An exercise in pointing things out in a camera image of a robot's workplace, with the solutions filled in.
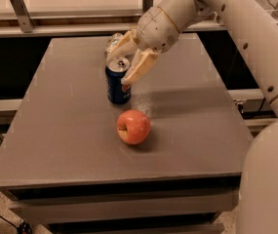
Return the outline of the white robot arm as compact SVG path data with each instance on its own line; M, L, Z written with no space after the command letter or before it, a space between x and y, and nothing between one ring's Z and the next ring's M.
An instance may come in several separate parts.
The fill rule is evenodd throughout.
M248 74L242 86L255 85L277 117L253 140L239 189L236 234L278 234L278 21L255 0L163 0L107 52L109 59L134 56L122 82L132 85L168 52L190 25L216 14Z

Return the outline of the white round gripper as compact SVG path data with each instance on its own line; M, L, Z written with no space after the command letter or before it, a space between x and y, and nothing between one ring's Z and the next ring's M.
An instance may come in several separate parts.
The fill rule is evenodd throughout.
M106 63L136 52L130 68L121 79L123 85L133 85L154 66L157 53L168 52L178 39L179 31L167 14L159 7L151 7L140 17L137 30L131 29L123 34L106 57Z

